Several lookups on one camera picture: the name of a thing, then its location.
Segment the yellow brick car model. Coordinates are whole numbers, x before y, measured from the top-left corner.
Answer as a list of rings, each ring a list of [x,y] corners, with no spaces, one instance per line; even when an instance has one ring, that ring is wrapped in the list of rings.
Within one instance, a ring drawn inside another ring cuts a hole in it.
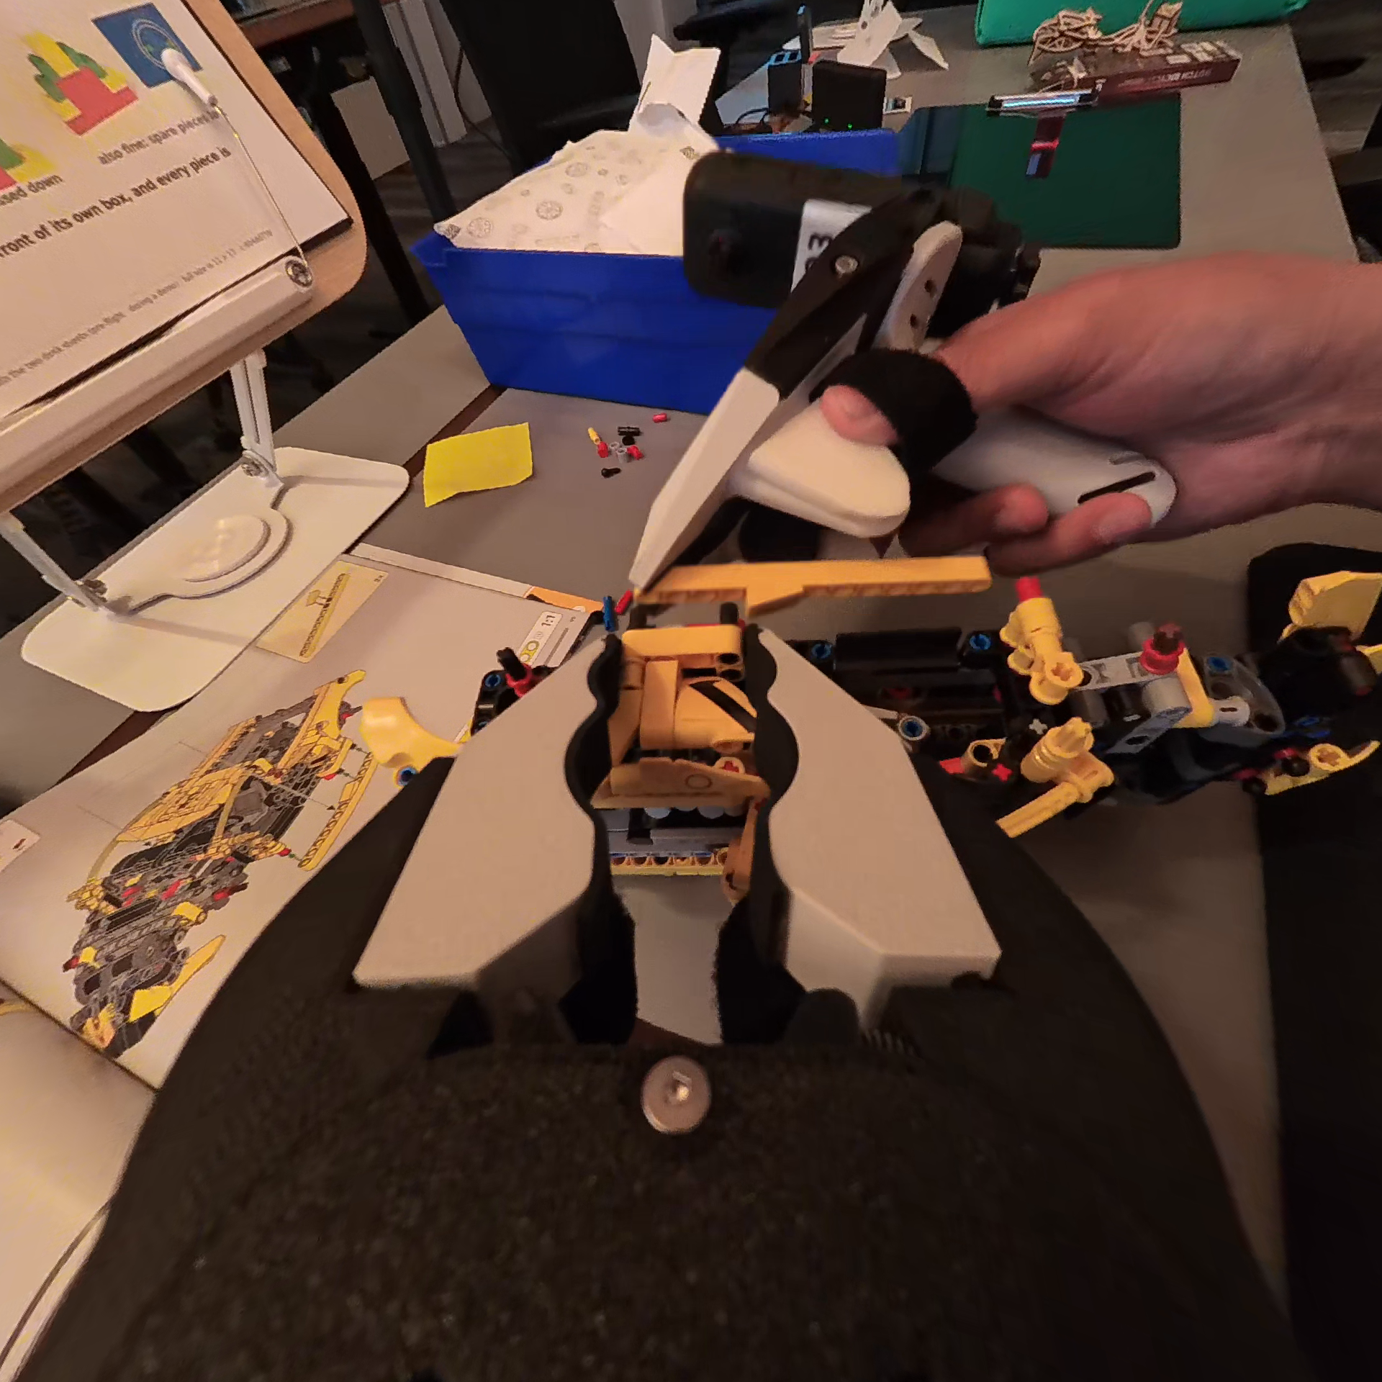
[[[1276,550],[1263,576],[1304,567],[1284,624],[1240,657],[1195,654],[1174,624],[1138,626],[1129,649],[1083,660],[1037,578],[1019,578],[1001,629],[840,634],[791,649],[848,698],[972,785],[1009,838],[1115,795],[1169,804],[1231,782],[1274,797],[1378,751],[1378,572],[1325,568],[1322,549]],[[651,627],[636,606],[618,636],[610,774],[591,804],[619,874],[720,873],[749,881],[749,827],[768,787],[754,764],[743,614],[804,600],[972,595],[980,557],[822,558],[672,567],[657,609],[720,600],[718,623]]]

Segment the dark green desk mat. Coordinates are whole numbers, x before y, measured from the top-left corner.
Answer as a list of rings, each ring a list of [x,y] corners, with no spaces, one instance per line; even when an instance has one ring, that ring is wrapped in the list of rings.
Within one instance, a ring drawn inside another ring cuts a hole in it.
[[[899,170],[968,187],[1044,249],[1169,251],[1180,244],[1180,101],[1055,119],[980,106],[917,109],[899,131]]]

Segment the small wooden skeleton model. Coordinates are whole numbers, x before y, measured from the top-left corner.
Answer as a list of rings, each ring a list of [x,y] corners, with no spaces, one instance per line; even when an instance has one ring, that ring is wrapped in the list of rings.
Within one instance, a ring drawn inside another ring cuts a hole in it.
[[[1146,4],[1131,24],[1110,34],[1093,9],[1057,12],[1032,34],[1029,88],[1110,104],[1231,81],[1238,52],[1217,40],[1184,40],[1180,11],[1182,4]]]

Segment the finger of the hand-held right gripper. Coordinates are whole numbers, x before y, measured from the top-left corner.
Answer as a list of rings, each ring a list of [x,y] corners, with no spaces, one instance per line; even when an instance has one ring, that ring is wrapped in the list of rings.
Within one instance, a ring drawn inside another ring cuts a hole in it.
[[[703,532],[738,460],[779,402],[774,387],[756,374],[733,376],[649,506],[628,572],[636,593],[647,591]]]

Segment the grey desk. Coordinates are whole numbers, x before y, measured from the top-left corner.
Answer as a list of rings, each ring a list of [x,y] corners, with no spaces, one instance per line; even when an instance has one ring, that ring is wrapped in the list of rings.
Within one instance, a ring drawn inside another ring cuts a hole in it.
[[[1218,251],[1353,259],[1315,113],[1287,27],[1240,29],[1223,89],[1180,108],[1180,242],[1169,254],[1047,252],[1036,290],[1105,269]],[[478,394],[478,371],[445,313],[412,328],[281,433],[287,445],[401,460],[432,433],[526,422],[532,481],[427,512],[409,494],[368,542],[417,558],[600,596],[631,562],[656,491],[651,463],[585,478],[585,422],[610,409],[542,394]],[[1182,542],[1131,547],[1055,575],[1064,631],[1111,651],[1134,618],[1171,618],[1210,649],[1241,649],[1245,576],[1294,542],[1378,549],[1378,517],[1307,507]],[[1075,901],[1161,1022],[1200,1101],[1236,1210],[1273,1287],[1284,1286],[1266,924],[1253,810],[1213,787],[1176,807],[1108,807],[1036,835],[1029,848]]]

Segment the small group of brick pins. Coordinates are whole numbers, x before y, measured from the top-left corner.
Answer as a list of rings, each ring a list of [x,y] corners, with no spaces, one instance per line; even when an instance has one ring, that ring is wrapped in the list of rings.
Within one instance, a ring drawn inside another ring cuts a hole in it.
[[[633,423],[587,425],[585,437],[598,463],[598,476],[613,479],[623,474],[628,466],[641,465],[647,456],[647,445],[670,425],[670,414],[654,410]]]

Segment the blue plastic bin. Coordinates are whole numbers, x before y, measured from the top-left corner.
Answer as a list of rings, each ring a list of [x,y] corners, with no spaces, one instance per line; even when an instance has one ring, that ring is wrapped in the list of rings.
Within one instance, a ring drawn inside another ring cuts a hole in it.
[[[680,257],[412,249],[496,387],[708,412],[772,307],[697,294]]]

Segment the person's right hand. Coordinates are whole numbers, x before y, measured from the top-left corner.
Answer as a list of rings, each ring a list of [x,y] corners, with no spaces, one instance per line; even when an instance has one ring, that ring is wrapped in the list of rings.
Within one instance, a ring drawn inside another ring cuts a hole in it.
[[[1111,494],[1052,517],[1026,484],[914,491],[916,558],[983,549],[1037,576],[1310,506],[1380,509],[1380,267],[1217,254],[1110,270],[998,310],[934,353],[976,415],[1019,409],[1156,460],[1159,524]]]

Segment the white document stand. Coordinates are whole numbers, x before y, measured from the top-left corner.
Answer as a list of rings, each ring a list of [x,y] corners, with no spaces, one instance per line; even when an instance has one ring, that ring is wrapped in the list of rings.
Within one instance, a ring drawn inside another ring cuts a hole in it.
[[[2,511],[338,302],[356,201],[221,4],[2,4]]]

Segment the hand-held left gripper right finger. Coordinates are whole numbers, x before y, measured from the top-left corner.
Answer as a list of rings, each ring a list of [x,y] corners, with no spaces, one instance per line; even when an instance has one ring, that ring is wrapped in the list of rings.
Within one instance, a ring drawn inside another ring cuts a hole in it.
[[[718,933],[720,1039],[781,1040],[810,993],[871,1031],[898,991],[988,978],[998,943],[896,731],[769,631],[743,659],[768,799]]]

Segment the yellow sticky note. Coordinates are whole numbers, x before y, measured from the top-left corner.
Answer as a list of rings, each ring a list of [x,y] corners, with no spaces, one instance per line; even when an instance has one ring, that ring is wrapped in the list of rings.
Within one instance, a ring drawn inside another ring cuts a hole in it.
[[[438,440],[425,448],[422,504],[430,509],[457,496],[509,489],[531,476],[527,423]]]

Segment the white crumpled paper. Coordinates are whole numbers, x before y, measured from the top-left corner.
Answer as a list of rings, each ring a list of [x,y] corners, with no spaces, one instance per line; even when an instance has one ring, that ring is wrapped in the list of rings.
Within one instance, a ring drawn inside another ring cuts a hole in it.
[[[567,144],[435,233],[457,249],[680,257],[685,180],[717,152],[700,114],[718,62],[652,38],[626,131]]]

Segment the green box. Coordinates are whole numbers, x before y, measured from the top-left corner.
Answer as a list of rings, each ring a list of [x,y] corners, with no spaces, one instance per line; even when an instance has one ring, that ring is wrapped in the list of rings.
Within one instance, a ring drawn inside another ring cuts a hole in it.
[[[1102,32],[1125,29],[1153,17],[1162,2],[978,2],[973,38],[980,47],[1029,45],[1034,30],[1057,12],[1093,11]],[[1182,2],[1179,30],[1225,30],[1279,24],[1307,2]]]

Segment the small black device box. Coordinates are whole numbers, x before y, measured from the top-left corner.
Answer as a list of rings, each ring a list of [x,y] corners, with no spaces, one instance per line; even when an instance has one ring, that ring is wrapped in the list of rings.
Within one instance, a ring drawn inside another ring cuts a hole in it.
[[[886,73],[874,66],[817,62],[810,66],[809,121],[815,132],[845,134],[883,126]]]

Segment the open instruction booklet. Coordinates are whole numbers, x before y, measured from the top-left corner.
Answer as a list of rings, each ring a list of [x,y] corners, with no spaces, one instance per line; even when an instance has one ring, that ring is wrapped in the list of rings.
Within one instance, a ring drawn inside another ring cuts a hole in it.
[[[397,785],[360,710],[462,739],[494,649],[554,665],[598,600],[364,547],[146,734],[2,822],[1,1345],[14,1379],[202,1012]]]

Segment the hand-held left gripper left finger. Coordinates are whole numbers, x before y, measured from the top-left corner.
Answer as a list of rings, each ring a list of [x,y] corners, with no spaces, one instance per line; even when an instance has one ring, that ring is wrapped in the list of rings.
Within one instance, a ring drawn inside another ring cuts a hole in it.
[[[465,991],[494,1026],[529,996],[578,1042],[628,1039],[633,925],[593,808],[621,660],[603,636],[460,749],[356,961],[358,986]]]

